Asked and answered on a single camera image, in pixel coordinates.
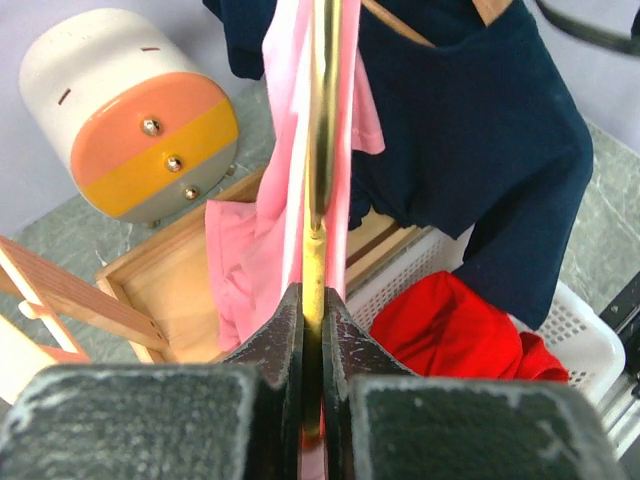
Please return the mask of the white orange round appliance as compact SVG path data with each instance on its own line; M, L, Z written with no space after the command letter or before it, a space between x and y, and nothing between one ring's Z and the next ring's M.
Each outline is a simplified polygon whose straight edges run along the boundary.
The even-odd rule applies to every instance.
M236 154L229 97L128 10L90 10L45 31L23 57L19 90L81 195L122 222L184 209Z

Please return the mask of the brown wooden hanger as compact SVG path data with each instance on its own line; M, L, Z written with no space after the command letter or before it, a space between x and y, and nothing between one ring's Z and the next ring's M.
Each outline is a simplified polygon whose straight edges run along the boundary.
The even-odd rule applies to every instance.
M485 31L511 1L362 1L362 7L401 38L420 46L452 46Z

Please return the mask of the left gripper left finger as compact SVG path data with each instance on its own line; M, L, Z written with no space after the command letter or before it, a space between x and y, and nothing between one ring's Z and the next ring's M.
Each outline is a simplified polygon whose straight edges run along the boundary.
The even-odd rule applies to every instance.
M293 284L226 360L58 366L1 428L5 479L295 479L303 320Z

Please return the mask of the pink t shirt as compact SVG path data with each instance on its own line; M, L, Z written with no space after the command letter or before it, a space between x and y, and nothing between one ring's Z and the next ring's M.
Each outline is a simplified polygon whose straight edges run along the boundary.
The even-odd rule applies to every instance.
M346 246L354 150L384 149L373 96L357 51L360 4L341 10L335 178L326 219L325 283L346 291ZM231 353L275 313L286 288L303 278L304 173L309 147L312 4L279 1L261 53L275 147L252 203L210 200L205 209L208 271L218 312L218 344Z

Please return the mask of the white plastic basket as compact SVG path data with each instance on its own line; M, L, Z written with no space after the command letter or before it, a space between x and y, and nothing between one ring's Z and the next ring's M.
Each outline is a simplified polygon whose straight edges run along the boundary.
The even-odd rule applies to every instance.
M365 225L351 231L347 252L347 308L369 330L374 318L422 278L462 263L471 232L452 239L437 229L378 232ZM619 337L567 285L557 284L552 306L537 334L566 367L569 383L589 401L600 402L622 373L625 351Z

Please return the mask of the wooden clothes rack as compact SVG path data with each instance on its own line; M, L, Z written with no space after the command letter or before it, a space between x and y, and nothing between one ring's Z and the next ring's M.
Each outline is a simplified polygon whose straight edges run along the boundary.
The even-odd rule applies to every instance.
M61 320L72 317L130 342L143 363L210 363L219 319L207 269L205 208L199 206L105 266L90 285L16 242L1 240L1 290L40 321L54 347L1 320L1 398L15 402L39 371L90 358Z

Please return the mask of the yellow wooden hanger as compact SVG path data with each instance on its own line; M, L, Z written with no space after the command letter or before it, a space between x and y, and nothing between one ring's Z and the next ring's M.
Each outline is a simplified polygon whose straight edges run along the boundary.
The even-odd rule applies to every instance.
M311 99L302 237L302 429L304 441L308 444L319 440L322 426L322 330L327 251L325 217L332 195L336 156L342 13L341 1L311 3Z

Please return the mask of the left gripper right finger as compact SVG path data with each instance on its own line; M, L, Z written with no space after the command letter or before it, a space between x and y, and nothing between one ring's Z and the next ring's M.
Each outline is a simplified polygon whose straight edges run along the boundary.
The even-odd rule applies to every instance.
M594 408L550 382L423 378L325 292L330 479L621 479Z

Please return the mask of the aluminium rail frame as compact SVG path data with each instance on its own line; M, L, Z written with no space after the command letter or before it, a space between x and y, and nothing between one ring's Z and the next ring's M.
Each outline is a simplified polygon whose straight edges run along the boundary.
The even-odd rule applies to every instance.
M615 454L622 458L639 441L639 273L600 314L623 343L622 374L599 404Z

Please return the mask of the red t shirt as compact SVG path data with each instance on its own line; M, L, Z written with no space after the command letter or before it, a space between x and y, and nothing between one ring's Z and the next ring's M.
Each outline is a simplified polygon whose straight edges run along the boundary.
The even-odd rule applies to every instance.
M375 317L370 335L423 377L569 382L542 337L519 331L507 313L448 272L395 298Z

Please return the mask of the navy blue t shirt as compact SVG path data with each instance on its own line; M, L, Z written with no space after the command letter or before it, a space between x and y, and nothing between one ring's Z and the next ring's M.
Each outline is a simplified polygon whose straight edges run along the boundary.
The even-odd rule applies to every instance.
M232 71L265 79L262 42L279 1L211 1ZM401 226L470 231L457 277L531 329L550 309L591 179L592 141L527 7L429 48L360 1L357 51L384 149L351 156L348 231L370 211Z

